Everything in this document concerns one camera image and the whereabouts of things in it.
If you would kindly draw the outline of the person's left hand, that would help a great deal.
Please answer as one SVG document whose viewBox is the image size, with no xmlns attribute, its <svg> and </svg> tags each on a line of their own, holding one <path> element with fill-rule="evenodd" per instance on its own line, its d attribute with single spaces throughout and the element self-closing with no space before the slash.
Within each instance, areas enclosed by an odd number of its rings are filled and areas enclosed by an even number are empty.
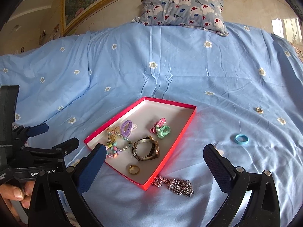
<svg viewBox="0 0 303 227">
<path fill-rule="evenodd" d="M 20 217 L 12 205 L 11 200 L 20 201 L 24 208 L 29 209 L 34 184 L 35 181 L 28 181 L 22 186 L 22 188 L 10 184 L 3 184 L 0 186 L 1 196 L 18 222 L 20 222 Z"/>
</svg>

